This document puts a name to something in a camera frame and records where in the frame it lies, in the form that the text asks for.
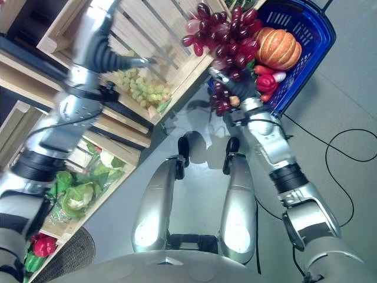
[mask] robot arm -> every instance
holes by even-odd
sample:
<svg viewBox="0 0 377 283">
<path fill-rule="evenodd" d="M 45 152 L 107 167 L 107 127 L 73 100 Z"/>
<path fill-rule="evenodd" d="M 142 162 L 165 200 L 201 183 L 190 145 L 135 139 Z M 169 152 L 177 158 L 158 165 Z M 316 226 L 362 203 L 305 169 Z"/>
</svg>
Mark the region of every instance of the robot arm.
<svg viewBox="0 0 377 283">
<path fill-rule="evenodd" d="M 25 241 L 40 229 L 50 206 L 45 192 L 82 135 L 98 120 L 102 102 L 117 100 L 111 85 L 100 87 L 100 74 L 154 62 L 122 57 L 110 50 L 107 37 L 118 2 L 91 2 L 75 42 L 64 91 L 0 179 L 0 282 L 22 282 Z"/>
<path fill-rule="evenodd" d="M 215 80 L 241 99 L 245 136 L 286 208 L 283 221 L 293 246 L 305 256 L 305 282 L 375 282 L 363 260 L 341 238 L 339 224 L 313 183 L 301 172 L 280 122 L 256 95 L 253 82 L 237 85 L 216 70 Z"/>
</svg>

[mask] black cable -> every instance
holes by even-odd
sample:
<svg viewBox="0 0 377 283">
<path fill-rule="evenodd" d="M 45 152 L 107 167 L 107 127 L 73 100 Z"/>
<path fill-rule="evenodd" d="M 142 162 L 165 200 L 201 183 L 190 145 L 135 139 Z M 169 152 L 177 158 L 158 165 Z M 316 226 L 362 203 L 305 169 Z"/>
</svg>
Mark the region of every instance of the black cable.
<svg viewBox="0 0 377 283">
<path fill-rule="evenodd" d="M 82 122 L 85 122 L 85 121 L 88 121 L 88 120 L 91 120 L 93 118 L 96 118 L 97 116 L 101 115 L 102 111 L 99 111 L 95 114 L 93 114 L 92 116 L 89 116 L 87 118 L 84 118 L 84 119 L 80 119 L 80 120 L 75 120 L 75 121 L 69 121 L 69 122 L 65 122 L 65 123 L 61 123 L 61 124 L 55 124 L 55 125 L 50 125 L 50 126 L 47 126 L 47 127 L 43 127 L 43 128 L 39 128 L 35 131 L 32 131 L 25 139 L 25 142 L 31 138 L 31 136 L 35 135 L 35 134 L 38 134 L 42 131 L 46 131 L 46 130 L 49 130 L 49 129 L 53 129 L 53 128 L 57 128 L 57 127 L 62 127 L 62 126 L 66 126 L 66 125 L 71 125 L 71 124 L 75 124 L 75 123 L 82 123 Z"/>
<path fill-rule="evenodd" d="M 269 215 L 271 215 L 272 217 L 274 217 L 274 218 L 276 218 L 276 219 L 278 219 L 278 220 L 283 220 L 282 218 L 280 218 L 280 217 L 278 217 L 278 216 L 276 216 L 275 214 L 273 214 L 272 212 L 270 212 L 268 209 L 266 209 L 261 203 L 260 203 L 260 201 L 258 200 L 258 198 L 257 197 L 255 197 L 255 200 L 256 200 L 256 202 L 269 214 Z"/>
<path fill-rule="evenodd" d="M 259 214 L 258 214 L 258 200 L 255 198 L 255 205 L 256 205 L 256 211 L 255 211 L 255 224 L 256 224 L 256 235 L 255 235 L 255 254 L 256 254 L 256 260 L 257 260 L 257 270 L 259 274 L 262 274 L 260 270 L 260 259 L 259 259 Z"/>
<path fill-rule="evenodd" d="M 329 162 L 328 162 L 328 153 L 329 153 L 329 148 L 331 147 L 332 149 L 335 149 L 336 151 L 338 151 L 339 153 L 342 153 L 344 156 L 350 158 L 351 160 L 354 160 L 354 161 L 357 161 L 357 162 L 369 162 L 373 159 L 375 159 L 377 157 L 377 153 L 374 154 L 371 158 L 368 158 L 368 159 L 365 159 L 365 160 L 362 160 L 362 159 L 357 159 L 357 158 L 354 158 L 350 155 L 348 155 L 347 153 L 341 151 L 340 149 L 338 149 L 337 147 L 334 147 L 332 146 L 332 142 L 334 141 L 334 139 L 336 139 L 338 136 L 340 136 L 341 134 L 344 134 L 344 133 L 347 133 L 349 131 L 364 131 L 366 133 L 369 133 L 371 134 L 376 140 L 377 140 L 377 135 L 374 134 L 373 132 L 369 131 L 369 130 L 365 130 L 365 129 L 348 129 L 348 130 L 344 130 L 344 131 L 341 131 L 339 132 L 338 134 L 336 134 L 335 136 L 333 136 L 330 140 L 329 143 L 325 142 L 324 140 L 318 138 L 317 136 L 315 136 L 314 134 L 312 134 L 310 131 L 306 130 L 304 127 L 302 127 L 299 123 L 295 122 L 292 118 L 290 118 L 288 115 L 286 114 L 283 114 L 285 117 L 287 117 L 292 123 L 294 123 L 295 125 L 297 125 L 299 128 L 301 128 L 303 131 L 305 131 L 307 134 L 311 135 L 312 137 L 314 137 L 315 139 L 317 139 L 318 141 L 324 143 L 326 145 L 326 151 L 325 151 L 325 164 L 326 164 L 326 168 L 331 176 L 331 178 L 333 179 L 333 181 L 340 187 L 340 189 L 344 192 L 344 194 L 347 196 L 347 198 L 349 199 L 350 201 L 350 204 L 351 204 L 351 215 L 350 217 L 347 219 L 347 221 L 343 224 L 340 225 L 340 227 L 344 227 L 345 225 L 347 225 L 353 218 L 354 214 L 355 214 L 355 204 L 353 202 L 353 199 L 351 198 L 351 196 L 349 195 L 349 193 L 346 191 L 346 189 L 335 179 L 334 175 L 332 174 L 331 170 L 330 170 L 330 167 L 329 167 Z"/>
<path fill-rule="evenodd" d="M 301 275 L 303 277 L 305 277 L 305 273 L 302 271 L 302 268 L 300 267 L 300 265 L 298 264 L 297 260 L 296 260 L 296 249 L 294 246 L 292 246 L 292 258 L 293 258 L 293 262 L 295 263 L 295 266 L 297 267 L 297 269 L 299 270 L 299 272 L 301 273 Z"/>
</svg>

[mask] grape bunch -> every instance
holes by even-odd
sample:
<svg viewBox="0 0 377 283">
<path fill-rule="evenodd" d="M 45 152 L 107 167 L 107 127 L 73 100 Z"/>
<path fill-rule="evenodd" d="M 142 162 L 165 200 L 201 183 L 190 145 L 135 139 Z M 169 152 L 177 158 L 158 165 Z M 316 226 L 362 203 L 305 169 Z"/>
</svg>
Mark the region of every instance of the grape bunch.
<svg viewBox="0 0 377 283">
<path fill-rule="evenodd" d="M 146 80 L 138 74 L 138 69 L 118 71 L 117 77 L 118 85 L 143 108 L 158 107 L 170 99 L 169 88 Z"/>
<path fill-rule="evenodd" d="M 214 82 L 214 93 L 211 94 L 211 106 L 216 109 L 216 115 L 222 116 L 225 112 L 230 111 L 233 107 L 240 104 L 240 99 L 237 96 L 232 96 L 231 92 L 218 81 Z"/>
<path fill-rule="evenodd" d="M 191 14 L 191 20 L 186 23 L 189 33 L 182 38 L 185 47 L 193 45 L 196 56 L 202 56 L 204 48 L 208 47 L 214 57 L 212 67 L 222 70 L 234 81 L 242 80 L 241 70 L 253 61 L 259 45 L 254 34 L 263 27 L 257 19 L 257 11 L 249 9 L 242 13 L 241 6 L 232 11 L 231 19 L 227 13 L 215 12 L 211 14 L 209 7 L 199 3 L 197 13 Z M 237 106 L 239 101 L 232 97 L 230 91 L 222 84 L 215 83 L 216 91 L 212 94 L 211 104 L 216 114 L 222 116 L 224 112 Z"/>
</svg>

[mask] produce display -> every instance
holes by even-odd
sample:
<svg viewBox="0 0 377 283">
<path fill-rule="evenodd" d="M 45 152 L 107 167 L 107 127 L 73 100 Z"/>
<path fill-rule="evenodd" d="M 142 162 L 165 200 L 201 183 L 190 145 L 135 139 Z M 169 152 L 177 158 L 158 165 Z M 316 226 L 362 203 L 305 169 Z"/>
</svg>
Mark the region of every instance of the produce display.
<svg viewBox="0 0 377 283">
<path fill-rule="evenodd" d="M 87 142 L 92 158 L 83 173 L 61 171 L 48 192 L 56 204 L 50 214 L 53 223 L 85 216 L 85 211 L 123 174 L 125 163 Z"/>
<path fill-rule="evenodd" d="M 230 7 L 238 3 L 236 0 L 228 2 Z M 243 8 L 236 5 L 228 19 L 225 11 L 211 14 L 206 4 L 199 3 L 186 23 L 188 35 L 182 38 L 182 44 L 192 46 L 196 56 L 202 56 L 208 48 L 214 58 L 212 67 L 226 73 L 233 81 L 241 81 L 242 71 L 250 70 L 260 99 L 266 103 L 286 78 L 285 71 L 298 62 L 302 47 L 291 33 L 263 27 L 255 9 L 243 12 Z M 239 106 L 239 98 L 225 86 L 215 82 L 214 89 L 210 101 L 218 116 Z"/>
<path fill-rule="evenodd" d="M 55 252 L 56 242 L 55 238 L 43 233 L 37 233 L 27 242 L 24 258 L 26 271 L 24 282 L 28 282 L 29 275 L 36 272 L 47 257 Z"/>
<path fill-rule="evenodd" d="M 127 55 L 133 57 L 134 53 L 130 52 Z M 157 108 L 158 113 L 161 113 L 168 106 L 171 100 L 170 89 L 163 84 L 146 79 L 140 75 L 138 69 L 117 71 L 116 76 L 117 84 L 141 107 L 148 109 L 153 106 Z"/>
</svg>

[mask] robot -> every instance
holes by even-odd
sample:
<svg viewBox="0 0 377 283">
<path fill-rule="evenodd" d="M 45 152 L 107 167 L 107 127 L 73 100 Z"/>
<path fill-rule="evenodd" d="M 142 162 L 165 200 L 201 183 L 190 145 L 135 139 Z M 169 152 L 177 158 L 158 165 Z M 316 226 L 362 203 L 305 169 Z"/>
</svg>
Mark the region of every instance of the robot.
<svg viewBox="0 0 377 283">
<path fill-rule="evenodd" d="M 64 160 L 101 114 L 102 102 L 116 99 L 112 85 L 100 87 L 99 74 L 145 67 L 149 58 L 121 57 L 108 46 L 119 0 L 93 0 L 83 17 L 65 90 L 56 108 L 25 141 L 25 150 L 0 179 L 0 282 L 22 282 L 26 239 L 48 213 L 44 198 Z M 211 75 L 240 97 L 245 136 L 255 145 L 285 208 L 282 218 L 293 246 L 305 256 L 303 282 L 377 282 L 363 260 L 341 238 L 340 227 L 313 183 L 301 172 L 279 120 L 256 95 L 252 81 L 234 83 Z M 213 236 L 169 235 L 168 223 L 176 179 L 189 165 L 183 137 L 178 154 L 157 169 L 145 190 L 131 237 L 134 254 L 91 266 L 52 282 L 267 282 L 247 269 L 254 254 L 254 190 L 244 155 L 230 139 L 223 171 L 230 175 L 220 227 L 220 250 Z"/>
</svg>

